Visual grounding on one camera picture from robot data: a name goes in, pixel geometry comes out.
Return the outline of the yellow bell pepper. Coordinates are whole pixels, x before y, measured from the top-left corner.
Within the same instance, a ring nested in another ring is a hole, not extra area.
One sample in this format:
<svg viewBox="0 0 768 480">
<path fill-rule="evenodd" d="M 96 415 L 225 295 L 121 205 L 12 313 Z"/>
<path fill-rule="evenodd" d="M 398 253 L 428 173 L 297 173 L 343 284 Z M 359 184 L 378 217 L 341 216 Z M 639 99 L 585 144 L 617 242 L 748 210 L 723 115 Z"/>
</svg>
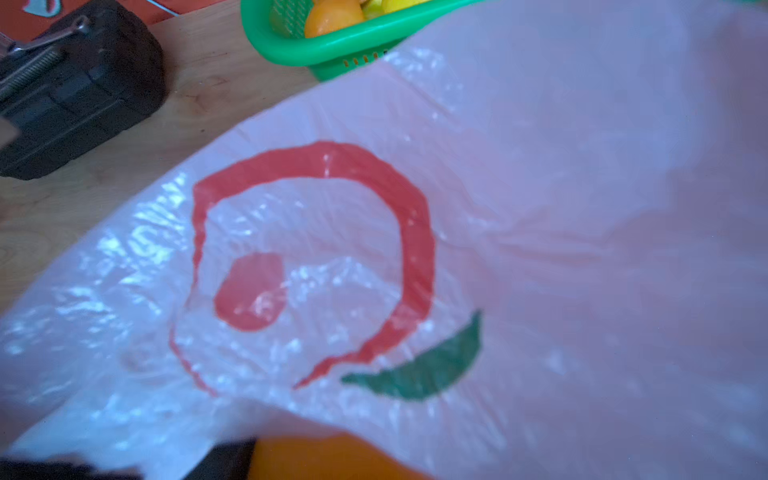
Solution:
<svg viewBox="0 0 768 480">
<path fill-rule="evenodd" d="M 429 0 L 367 0 L 362 3 L 362 11 L 366 19 L 374 19 L 382 15 L 408 9 L 415 5 L 427 3 Z"/>
</svg>

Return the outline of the green plastic basket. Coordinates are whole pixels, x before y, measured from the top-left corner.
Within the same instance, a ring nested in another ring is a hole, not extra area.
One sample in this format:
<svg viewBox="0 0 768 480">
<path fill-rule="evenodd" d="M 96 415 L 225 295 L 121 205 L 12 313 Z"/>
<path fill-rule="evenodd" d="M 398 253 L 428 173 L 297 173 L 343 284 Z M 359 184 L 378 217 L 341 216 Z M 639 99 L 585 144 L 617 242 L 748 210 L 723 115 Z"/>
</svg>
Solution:
<svg viewBox="0 0 768 480">
<path fill-rule="evenodd" d="M 240 12 L 245 35 L 262 57 L 277 65 L 307 67 L 320 81 L 373 63 L 429 23 L 471 4 L 469 0 L 428 1 L 306 38 L 305 21 L 315 2 L 242 1 Z"/>
</svg>

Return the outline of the black tool case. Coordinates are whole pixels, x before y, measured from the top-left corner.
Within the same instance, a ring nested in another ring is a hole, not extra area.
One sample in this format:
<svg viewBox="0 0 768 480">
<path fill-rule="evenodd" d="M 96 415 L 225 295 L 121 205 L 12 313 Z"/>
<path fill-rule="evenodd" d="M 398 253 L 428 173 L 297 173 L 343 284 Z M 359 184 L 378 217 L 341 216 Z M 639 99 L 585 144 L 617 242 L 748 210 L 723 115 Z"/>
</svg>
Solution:
<svg viewBox="0 0 768 480">
<path fill-rule="evenodd" d="M 1 150 L 6 178 L 44 177 L 149 118 L 166 98 L 160 43 L 117 1 L 90 1 L 40 36 L 82 15 L 93 22 L 87 34 L 1 61 L 1 116 L 19 132 Z"/>
</svg>

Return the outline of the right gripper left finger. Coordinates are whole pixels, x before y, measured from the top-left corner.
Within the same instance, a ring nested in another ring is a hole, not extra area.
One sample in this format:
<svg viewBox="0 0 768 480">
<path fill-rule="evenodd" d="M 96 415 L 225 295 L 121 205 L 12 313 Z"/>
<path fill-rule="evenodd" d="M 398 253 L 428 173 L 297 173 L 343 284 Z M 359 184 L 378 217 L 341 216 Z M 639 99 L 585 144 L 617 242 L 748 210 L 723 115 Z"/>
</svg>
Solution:
<svg viewBox="0 0 768 480">
<path fill-rule="evenodd" d="M 139 480 L 132 474 L 98 473 L 88 465 L 1 461 L 1 478 L 10 480 Z"/>
</svg>

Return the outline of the small orange fruit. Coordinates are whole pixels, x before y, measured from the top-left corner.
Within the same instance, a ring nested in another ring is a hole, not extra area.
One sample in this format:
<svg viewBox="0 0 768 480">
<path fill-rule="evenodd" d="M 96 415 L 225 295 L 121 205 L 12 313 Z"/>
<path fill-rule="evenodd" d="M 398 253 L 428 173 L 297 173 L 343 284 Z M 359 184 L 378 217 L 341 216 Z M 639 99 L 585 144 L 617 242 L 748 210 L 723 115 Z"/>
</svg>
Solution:
<svg viewBox="0 0 768 480">
<path fill-rule="evenodd" d="M 363 440 L 340 434 L 327 438 L 259 440 L 250 479 L 423 479 Z"/>
</svg>

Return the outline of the pink plastic bag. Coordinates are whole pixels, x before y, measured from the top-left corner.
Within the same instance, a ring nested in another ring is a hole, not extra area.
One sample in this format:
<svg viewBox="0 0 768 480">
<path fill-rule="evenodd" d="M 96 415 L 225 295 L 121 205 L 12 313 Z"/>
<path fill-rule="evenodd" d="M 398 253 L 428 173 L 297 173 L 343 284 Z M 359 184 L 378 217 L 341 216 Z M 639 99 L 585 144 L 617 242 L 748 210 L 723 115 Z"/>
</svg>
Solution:
<svg viewBox="0 0 768 480">
<path fill-rule="evenodd" d="M 494 1 L 253 116 L 1 321 L 2 454 L 767 475 L 767 6 Z"/>
</svg>

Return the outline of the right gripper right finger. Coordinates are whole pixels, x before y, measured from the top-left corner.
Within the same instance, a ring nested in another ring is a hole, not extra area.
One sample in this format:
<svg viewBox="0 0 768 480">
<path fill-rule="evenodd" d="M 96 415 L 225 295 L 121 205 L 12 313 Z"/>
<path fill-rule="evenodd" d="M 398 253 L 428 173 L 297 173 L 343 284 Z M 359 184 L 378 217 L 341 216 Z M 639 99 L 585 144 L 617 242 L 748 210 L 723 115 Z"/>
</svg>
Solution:
<svg viewBox="0 0 768 480">
<path fill-rule="evenodd" d="M 255 440 L 218 445 L 185 480 L 246 480 L 255 446 Z"/>
</svg>

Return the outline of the metal wrench on case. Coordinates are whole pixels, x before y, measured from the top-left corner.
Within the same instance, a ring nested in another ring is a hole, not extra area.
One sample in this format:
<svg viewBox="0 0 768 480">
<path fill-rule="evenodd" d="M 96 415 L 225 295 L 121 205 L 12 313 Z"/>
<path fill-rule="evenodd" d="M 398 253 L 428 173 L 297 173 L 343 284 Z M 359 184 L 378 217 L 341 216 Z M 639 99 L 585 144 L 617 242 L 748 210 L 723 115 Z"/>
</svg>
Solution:
<svg viewBox="0 0 768 480">
<path fill-rule="evenodd" d="M 93 22 L 88 16 L 82 15 L 77 17 L 69 26 L 65 28 L 26 42 L 14 40 L 2 33 L 1 59 L 4 60 L 6 58 L 15 57 L 28 51 L 56 43 L 73 35 L 87 34 L 91 30 L 92 24 Z"/>
</svg>

